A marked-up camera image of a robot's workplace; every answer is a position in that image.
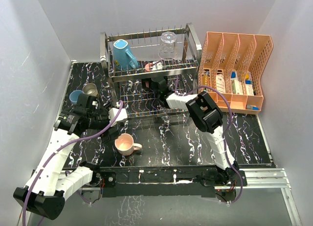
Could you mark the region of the dusty pink tumbler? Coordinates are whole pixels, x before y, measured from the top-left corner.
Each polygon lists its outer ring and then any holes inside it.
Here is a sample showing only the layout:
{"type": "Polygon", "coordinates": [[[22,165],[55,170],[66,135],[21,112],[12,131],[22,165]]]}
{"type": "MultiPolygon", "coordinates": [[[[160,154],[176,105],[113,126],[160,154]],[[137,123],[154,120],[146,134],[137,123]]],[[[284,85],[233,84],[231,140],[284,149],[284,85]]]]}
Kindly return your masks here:
{"type": "Polygon", "coordinates": [[[144,72],[151,72],[151,71],[149,70],[149,66],[150,66],[150,63],[146,64],[145,69],[144,69],[144,72]]]}

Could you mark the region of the cream and brown steel cup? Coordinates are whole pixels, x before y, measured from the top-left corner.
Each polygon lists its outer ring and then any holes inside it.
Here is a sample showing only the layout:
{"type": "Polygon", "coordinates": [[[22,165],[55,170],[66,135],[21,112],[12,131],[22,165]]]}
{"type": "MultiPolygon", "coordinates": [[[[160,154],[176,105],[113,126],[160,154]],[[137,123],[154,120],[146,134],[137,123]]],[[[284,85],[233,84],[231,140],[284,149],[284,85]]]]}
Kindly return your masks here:
{"type": "Polygon", "coordinates": [[[94,83],[88,83],[83,86],[83,93],[91,96],[98,96],[97,86],[94,83]]]}

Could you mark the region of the light blue tumbler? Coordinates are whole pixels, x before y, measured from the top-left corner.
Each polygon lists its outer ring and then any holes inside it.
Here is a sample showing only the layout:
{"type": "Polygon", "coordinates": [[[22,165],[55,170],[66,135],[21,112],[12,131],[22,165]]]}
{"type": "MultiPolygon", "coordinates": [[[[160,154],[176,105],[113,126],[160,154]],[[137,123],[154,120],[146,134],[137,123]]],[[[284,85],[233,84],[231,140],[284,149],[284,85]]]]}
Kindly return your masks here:
{"type": "Polygon", "coordinates": [[[80,94],[82,94],[83,91],[82,90],[74,90],[73,92],[70,93],[69,95],[69,99],[70,99],[70,102],[73,104],[73,105],[76,105],[77,101],[78,101],[78,97],[80,94]]]}

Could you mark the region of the peach handled mug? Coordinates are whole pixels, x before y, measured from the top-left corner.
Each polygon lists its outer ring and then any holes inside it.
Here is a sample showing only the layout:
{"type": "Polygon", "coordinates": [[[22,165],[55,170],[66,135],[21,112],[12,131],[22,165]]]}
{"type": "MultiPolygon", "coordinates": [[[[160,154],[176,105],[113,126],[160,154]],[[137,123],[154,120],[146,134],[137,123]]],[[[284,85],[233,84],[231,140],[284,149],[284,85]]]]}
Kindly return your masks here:
{"type": "Polygon", "coordinates": [[[134,139],[130,134],[121,134],[114,142],[118,152],[123,156],[129,156],[134,151],[142,149],[142,145],[134,143],[134,139]]]}

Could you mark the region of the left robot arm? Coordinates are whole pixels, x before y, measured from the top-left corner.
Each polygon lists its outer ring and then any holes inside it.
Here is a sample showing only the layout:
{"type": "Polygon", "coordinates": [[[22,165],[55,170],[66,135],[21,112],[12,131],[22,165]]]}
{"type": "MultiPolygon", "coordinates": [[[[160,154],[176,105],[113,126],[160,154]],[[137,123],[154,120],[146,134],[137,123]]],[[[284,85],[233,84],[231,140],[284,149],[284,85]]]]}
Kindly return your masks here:
{"type": "Polygon", "coordinates": [[[76,143],[109,135],[116,123],[127,119],[123,102],[101,106],[97,97],[81,93],[77,101],[62,110],[53,126],[46,151],[24,187],[18,187],[13,197],[22,207],[22,224],[26,213],[56,219],[66,200],[85,184],[97,186],[101,181],[99,166],[82,162],[65,178],[59,176],[76,143]]]}

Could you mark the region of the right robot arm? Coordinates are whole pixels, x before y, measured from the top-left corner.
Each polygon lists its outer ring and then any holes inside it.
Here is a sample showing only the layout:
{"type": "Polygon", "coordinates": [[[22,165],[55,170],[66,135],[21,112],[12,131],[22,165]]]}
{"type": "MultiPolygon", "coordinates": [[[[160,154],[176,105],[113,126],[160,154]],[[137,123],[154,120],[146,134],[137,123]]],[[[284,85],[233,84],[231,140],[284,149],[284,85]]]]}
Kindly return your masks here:
{"type": "Polygon", "coordinates": [[[238,163],[224,137],[223,113],[210,94],[205,90],[199,94],[179,93],[168,87],[165,77],[142,79],[141,82],[144,89],[154,92],[161,106],[189,111],[194,124],[207,137],[214,153],[218,181],[223,185],[230,185],[237,175],[243,187],[238,163]]]}

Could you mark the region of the steel two-tier dish rack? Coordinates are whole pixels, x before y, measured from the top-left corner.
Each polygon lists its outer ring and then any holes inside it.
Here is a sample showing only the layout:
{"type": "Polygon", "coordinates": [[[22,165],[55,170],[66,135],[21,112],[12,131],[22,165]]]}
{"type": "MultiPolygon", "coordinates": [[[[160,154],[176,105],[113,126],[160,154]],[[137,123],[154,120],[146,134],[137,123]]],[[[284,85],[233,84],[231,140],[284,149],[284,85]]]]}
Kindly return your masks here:
{"type": "Polygon", "coordinates": [[[124,102],[128,118],[182,113],[160,102],[162,91],[179,93],[197,84],[202,46],[192,23],[137,33],[100,34],[100,61],[112,102],[124,102]]]}

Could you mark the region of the clear glass cup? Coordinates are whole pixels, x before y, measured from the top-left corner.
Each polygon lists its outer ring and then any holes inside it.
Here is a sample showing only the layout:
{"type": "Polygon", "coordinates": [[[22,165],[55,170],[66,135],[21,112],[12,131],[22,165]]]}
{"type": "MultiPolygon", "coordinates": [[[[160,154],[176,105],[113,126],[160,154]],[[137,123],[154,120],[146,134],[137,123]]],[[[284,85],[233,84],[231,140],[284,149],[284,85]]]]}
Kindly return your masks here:
{"type": "Polygon", "coordinates": [[[160,37],[158,55],[162,60],[173,60],[177,57],[177,36],[174,32],[166,31],[160,37]]]}

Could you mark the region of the yellow striped box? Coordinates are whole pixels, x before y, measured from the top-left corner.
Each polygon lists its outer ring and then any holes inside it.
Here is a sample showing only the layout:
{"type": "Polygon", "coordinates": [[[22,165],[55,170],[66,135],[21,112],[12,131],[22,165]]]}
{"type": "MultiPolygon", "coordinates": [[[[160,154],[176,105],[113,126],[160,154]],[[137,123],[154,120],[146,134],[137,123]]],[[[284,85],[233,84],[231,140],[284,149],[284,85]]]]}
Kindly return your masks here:
{"type": "Polygon", "coordinates": [[[211,86],[211,78],[210,78],[210,69],[209,68],[205,68],[203,70],[202,76],[201,76],[201,84],[203,86],[211,86]]]}

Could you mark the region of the white medicine box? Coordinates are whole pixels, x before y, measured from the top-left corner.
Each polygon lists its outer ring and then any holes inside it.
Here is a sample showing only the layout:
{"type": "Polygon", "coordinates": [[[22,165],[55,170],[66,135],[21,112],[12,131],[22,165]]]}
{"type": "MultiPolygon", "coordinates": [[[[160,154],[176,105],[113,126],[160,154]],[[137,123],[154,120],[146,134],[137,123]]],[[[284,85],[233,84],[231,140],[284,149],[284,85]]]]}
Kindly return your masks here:
{"type": "Polygon", "coordinates": [[[221,93],[226,93],[225,80],[221,73],[216,75],[216,90],[221,93]]]}

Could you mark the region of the orange plastic file organizer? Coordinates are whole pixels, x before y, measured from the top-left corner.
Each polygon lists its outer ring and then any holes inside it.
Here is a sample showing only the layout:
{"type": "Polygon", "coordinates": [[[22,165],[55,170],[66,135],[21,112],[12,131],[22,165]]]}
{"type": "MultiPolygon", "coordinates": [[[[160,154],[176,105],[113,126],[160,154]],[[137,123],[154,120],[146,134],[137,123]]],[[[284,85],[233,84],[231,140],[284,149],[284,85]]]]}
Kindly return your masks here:
{"type": "Polygon", "coordinates": [[[202,48],[198,84],[226,112],[257,115],[264,96],[261,77],[273,41],[269,35],[207,32],[202,48]]]}

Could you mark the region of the blue white box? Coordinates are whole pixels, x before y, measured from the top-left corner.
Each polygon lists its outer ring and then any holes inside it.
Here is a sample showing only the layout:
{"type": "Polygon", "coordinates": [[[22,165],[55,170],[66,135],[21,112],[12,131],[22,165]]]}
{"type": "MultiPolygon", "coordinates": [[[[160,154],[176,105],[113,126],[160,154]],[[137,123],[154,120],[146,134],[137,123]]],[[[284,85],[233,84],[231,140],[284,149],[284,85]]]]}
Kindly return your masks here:
{"type": "MultiPolygon", "coordinates": [[[[252,76],[250,72],[245,75],[245,88],[247,95],[254,95],[252,76]]],[[[244,95],[244,86],[239,80],[239,76],[236,70],[232,71],[231,73],[231,89],[233,94],[244,95]]]]}

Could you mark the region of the small blue cap item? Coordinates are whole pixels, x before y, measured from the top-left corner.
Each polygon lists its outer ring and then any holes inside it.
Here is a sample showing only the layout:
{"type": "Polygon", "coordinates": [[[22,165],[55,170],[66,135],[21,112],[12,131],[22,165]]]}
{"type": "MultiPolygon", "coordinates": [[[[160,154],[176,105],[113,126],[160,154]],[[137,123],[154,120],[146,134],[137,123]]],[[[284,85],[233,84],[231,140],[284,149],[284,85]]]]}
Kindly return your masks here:
{"type": "Polygon", "coordinates": [[[246,106],[246,109],[247,109],[247,110],[259,111],[259,108],[258,108],[258,107],[252,106],[252,105],[247,105],[247,106],[246,106]]]}

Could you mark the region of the blue handled mug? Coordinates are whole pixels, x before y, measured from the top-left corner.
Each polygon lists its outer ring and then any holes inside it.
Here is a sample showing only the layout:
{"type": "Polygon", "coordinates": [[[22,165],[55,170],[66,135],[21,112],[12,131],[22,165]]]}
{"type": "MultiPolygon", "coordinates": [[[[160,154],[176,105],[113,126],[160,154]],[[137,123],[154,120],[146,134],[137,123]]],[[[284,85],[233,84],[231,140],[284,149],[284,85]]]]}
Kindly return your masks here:
{"type": "Polygon", "coordinates": [[[139,68],[135,56],[132,54],[129,43],[119,39],[113,44],[113,62],[117,69],[127,71],[139,68]]]}

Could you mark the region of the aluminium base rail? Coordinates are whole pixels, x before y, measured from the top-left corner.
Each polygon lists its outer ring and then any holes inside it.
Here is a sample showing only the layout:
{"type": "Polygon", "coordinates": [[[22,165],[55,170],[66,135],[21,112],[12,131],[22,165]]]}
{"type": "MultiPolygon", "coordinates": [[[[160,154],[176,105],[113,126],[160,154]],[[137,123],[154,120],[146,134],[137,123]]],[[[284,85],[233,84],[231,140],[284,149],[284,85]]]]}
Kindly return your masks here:
{"type": "Polygon", "coordinates": [[[15,190],[14,198],[27,211],[54,220],[76,193],[96,191],[98,198],[194,196],[212,204],[184,203],[180,220],[188,224],[268,226],[288,217],[291,225],[301,225],[284,169],[244,168],[226,182],[213,166],[103,167],[89,169],[87,176],[83,171],[63,170],[51,195],[28,193],[27,184],[15,190]]]}

